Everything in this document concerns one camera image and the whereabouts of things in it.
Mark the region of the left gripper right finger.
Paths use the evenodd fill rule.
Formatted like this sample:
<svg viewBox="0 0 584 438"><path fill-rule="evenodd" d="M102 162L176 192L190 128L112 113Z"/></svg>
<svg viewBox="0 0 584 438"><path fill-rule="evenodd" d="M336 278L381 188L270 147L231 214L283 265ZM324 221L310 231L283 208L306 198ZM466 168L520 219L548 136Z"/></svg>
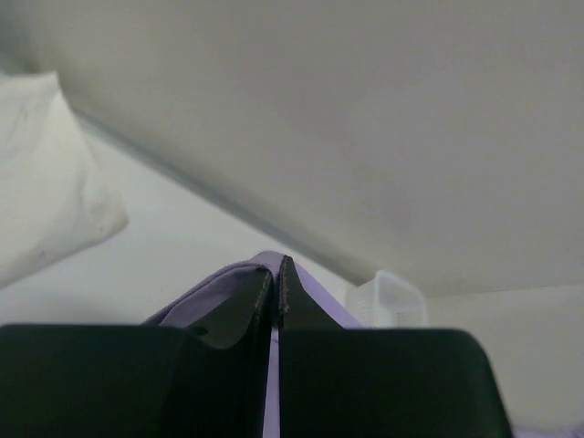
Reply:
<svg viewBox="0 0 584 438"><path fill-rule="evenodd" d="M279 269L282 437L508 437L489 358L452 328L357 328L332 297Z"/></svg>

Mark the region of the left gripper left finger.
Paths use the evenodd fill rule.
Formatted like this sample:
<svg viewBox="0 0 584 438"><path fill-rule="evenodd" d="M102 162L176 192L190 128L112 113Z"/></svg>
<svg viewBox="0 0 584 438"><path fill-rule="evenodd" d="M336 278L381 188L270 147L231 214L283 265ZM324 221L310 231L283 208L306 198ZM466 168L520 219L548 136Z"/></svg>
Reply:
<svg viewBox="0 0 584 438"><path fill-rule="evenodd" d="M273 278L186 328L9 325L1 329L4 437L258 437Z"/></svg>

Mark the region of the purple t shirt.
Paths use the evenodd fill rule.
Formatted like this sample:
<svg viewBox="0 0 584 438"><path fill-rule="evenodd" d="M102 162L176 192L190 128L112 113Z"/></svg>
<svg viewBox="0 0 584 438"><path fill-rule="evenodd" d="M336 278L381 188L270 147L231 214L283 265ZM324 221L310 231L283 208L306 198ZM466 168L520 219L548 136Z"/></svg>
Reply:
<svg viewBox="0 0 584 438"><path fill-rule="evenodd" d="M226 266L146 320L180 329L163 404L168 437L280 436L280 335L359 322L292 257L263 252Z"/></svg>

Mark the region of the white t shirt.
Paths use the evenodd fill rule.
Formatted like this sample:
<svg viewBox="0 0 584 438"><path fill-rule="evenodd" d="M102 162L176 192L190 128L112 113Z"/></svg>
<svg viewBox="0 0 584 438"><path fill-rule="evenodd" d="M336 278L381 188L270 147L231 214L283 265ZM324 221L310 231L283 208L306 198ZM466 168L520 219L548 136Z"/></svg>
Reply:
<svg viewBox="0 0 584 438"><path fill-rule="evenodd" d="M57 74L2 75L2 287L111 238L128 221Z"/></svg>

